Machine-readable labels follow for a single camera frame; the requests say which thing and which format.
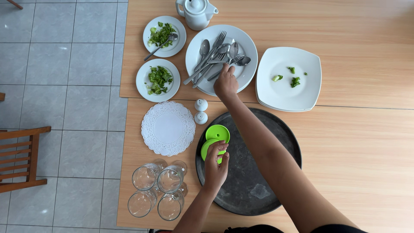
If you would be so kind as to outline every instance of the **green plastic lid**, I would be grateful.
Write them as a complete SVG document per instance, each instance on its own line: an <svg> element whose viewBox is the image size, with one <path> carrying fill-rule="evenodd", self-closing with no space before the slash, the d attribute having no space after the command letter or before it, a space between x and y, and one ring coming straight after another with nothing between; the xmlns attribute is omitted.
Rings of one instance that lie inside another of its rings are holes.
<svg viewBox="0 0 414 233"><path fill-rule="evenodd" d="M217 141L220 141L220 140L217 140L217 139L210 139L210 140L207 140L204 144L203 144L203 146L201 147L201 158L203 158L203 160L205 161L206 160L206 156L207 156L207 149L208 149L208 147L211 145L211 144L213 144L213 143L215 143L215 142L217 142ZM224 150L224 151L219 151L219 155L222 155L222 154L224 154L226 151ZM221 159L219 158L218 160L217 160L217 163L218 164L220 164L221 163Z"/></svg>
<svg viewBox="0 0 414 233"><path fill-rule="evenodd" d="M206 140L210 139L226 140L226 143L229 143L230 132L223 125L212 125L206 131Z"/></svg>

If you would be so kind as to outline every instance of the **stack of plates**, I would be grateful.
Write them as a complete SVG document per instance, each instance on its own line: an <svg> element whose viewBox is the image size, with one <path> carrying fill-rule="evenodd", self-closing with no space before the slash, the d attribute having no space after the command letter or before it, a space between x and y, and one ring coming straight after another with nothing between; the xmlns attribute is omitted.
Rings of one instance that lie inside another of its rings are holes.
<svg viewBox="0 0 414 233"><path fill-rule="evenodd" d="M294 67L295 74L287 67ZM274 82L272 78L276 75L283 78ZM300 77L300 85L292 88L294 77ZM259 103L271 109L305 112L315 106L321 84L322 69L318 56L292 47L269 48L260 60L256 97Z"/></svg>
<svg viewBox="0 0 414 233"><path fill-rule="evenodd" d="M238 53L245 53L246 56L250 57L251 62L246 66L236 66L234 71L234 76L238 81L238 90L240 92L249 85L250 81L255 75L256 68L258 65L258 51L253 40L243 32L241 29L230 26L230 25L214 25L204 30L200 31L190 42L187 48L187 53L185 54L185 67L187 68L188 75L191 76L194 74L194 68L201 60L200 55L200 45L203 40L208 39L210 42L210 49L214 42L216 41L217 36L222 32L226 31L227 35L223 43L237 42L238 43ZM221 70L223 67L222 64L214 65L206 77L201 81L197 88L209 95L217 96L214 93L213 85L216 79L207 81L211 75L215 74L217 71Z"/></svg>

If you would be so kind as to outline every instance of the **paper doily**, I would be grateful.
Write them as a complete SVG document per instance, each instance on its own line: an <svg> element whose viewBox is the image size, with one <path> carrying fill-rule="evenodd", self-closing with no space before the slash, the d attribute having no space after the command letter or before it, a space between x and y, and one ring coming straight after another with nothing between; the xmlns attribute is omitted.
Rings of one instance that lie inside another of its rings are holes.
<svg viewBox="0 0 414 233"><path fill-rule="evenodd" d="M141 124L145 144L156 154L173 156L193 142L195 122L180 103L164 101L151 107Z"/></svg>

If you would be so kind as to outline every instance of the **gray tile floor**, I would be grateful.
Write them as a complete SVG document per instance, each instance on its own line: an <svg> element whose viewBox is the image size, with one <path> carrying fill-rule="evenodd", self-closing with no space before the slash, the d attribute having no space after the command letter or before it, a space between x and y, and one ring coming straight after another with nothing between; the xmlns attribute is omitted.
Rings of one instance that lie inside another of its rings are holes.
<svg viewBox="0 0 414 233"><path fill-rule="evenodd" d="M39 143L47 185L0 194L0 233L147 232L116 226L128 0L15 1L24 9L0 0L0 128L52 131Z"/></svg>

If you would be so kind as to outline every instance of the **person's left hand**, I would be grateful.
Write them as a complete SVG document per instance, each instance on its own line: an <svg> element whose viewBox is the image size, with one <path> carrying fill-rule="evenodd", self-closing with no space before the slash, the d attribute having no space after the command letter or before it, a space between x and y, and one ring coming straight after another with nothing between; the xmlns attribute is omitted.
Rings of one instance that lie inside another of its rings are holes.
<svg viewBox="0 0 414 233"><path fill-rule="evenodd" d="M210 191L218 192L227 178L227 170L229 167L229 153L218 155L219 151L226 150L229 145L225 140L211 144L207 149L205 159L205 183L204 186Z"/></svg>

